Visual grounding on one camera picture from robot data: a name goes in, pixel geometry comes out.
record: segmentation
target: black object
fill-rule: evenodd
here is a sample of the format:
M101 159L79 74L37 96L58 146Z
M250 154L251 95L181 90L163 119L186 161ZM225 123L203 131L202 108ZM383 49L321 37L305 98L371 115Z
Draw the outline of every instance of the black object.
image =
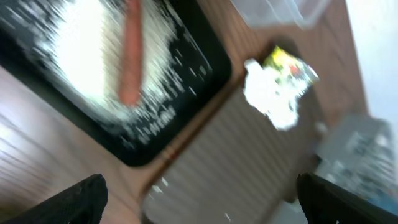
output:
M398 217L314 174L297 178L298 199L308 224L396 224Z
M30 6L40 6L40 2L43 2L21 1L28 2ZM171 43L170 52L174 57L177 54L182 55L180 59L183 66L174 65L173 68L182 78L185 92L179 93L176 98L163 105L163 108L173 107L175 116L157 135L146 136L148 141L143 143L142 135L146 133L137 130L156 125L155 119L132 124L132 134L119 126L98 123L61 94L62 90L55 88L44 78L46 68L31 51L34 46L34 35L30 29L32 26L26 25L41 21L35 20L28 11L21 9L21 1L0 0L0 65L129 166L143 166L153 160L222 88L231 75L231 62L196 0L171 0L170 3L181 18L183 26L177 27L177 38ZM21 16L26 24L16 22L10 8L13 11L24 11ZM187 30L194 42L187 38ZM203 70L206 75L192 78L192 72L201 74Z
M105 179L95 174L2 224L99 224L107 201Z

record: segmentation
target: tray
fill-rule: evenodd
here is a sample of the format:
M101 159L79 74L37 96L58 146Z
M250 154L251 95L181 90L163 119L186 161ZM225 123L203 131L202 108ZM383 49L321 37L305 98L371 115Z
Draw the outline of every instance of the tray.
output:
M174 70L183 79L186 90L162 105L163 108L174 108L175 114L169 123L157 130L156 135L145 137L142 132L144 127L155 123L155 119L132 124L131 129L136 131L127 134L120 127L103 124L87 116L45 78L45 68L29 56L30 30L23 27L15 29L19 24L12 24L14 29L10 29L12 18L6 17L8 9L5 5L16 7L17 2L4 1L0 5L0 65L129 166L143 166L153 160L231 75L231 62L197 2L170 1L183 22L177 28L178 38L170 45L170 51L174 57L177 53L184 56L183 65L176 64ZM192 78L192 72L205 72L206 75Z

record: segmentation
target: black tray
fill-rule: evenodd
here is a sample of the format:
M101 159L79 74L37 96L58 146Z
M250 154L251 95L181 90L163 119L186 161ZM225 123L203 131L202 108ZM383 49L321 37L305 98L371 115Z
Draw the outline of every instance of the black tray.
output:
M13 4L12 2L17 1L0 0L2 5ZM196 86L196 96L186 91L186 94L170 102L169 104L173 104L176 108L175 117L158 135L152 136L146 145L141 144L139 141L132 141L129 145L133 144L134 149L126 146L124 142L126 137L123 134L118 136L110 134L106 131L109 127L97 123L77 108L44 78L42 69L39 69L36 63L32 63L31 60L27 59L26 48L22 48L21 45L16 43L12 31L7 29L7 25L2 23L1 20L0 65L125 164L143 166L153 160L165 148L211 97L223 87L231 75L231 62L197 2L195 0L174 0L170 1L170 3L181 18L185 28L195 40L209 68L211 67L211 73L206 76L205 82L201 84L188 80L190 82L189 86ZM181 45L178 42L173 44L174 47ZM189 65L194 65L198 62L203 63L203 58L188 57L186 62L184 62L185 68L176 70L176 72L183 76L185 73L190 72L187 69Z

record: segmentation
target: wooden table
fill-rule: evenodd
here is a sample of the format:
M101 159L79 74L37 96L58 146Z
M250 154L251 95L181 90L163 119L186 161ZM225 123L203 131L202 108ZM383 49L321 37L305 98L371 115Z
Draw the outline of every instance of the wooden table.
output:
M103 223L138 223L146 189L171 157L241 85L243 62L263 58L269 41L294 39L303 59L320 76L315 91L328 124L347 111L366 113L344 0L332 1L312 30L249 29L229 0L199 0L233 63L228 84L167 149L149 165L130 168L0 68L0 217L11 217L94 173L109 189Z

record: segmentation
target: plastic wrapper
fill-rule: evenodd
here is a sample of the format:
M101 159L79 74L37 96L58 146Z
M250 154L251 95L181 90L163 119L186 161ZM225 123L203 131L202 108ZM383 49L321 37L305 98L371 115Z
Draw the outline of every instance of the plastic wrapper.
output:
M267 116L276 129L289 130L297 124L299 99L315 81L317 74L305 62L279 47L263 65L247 60L244 95L247 102Z

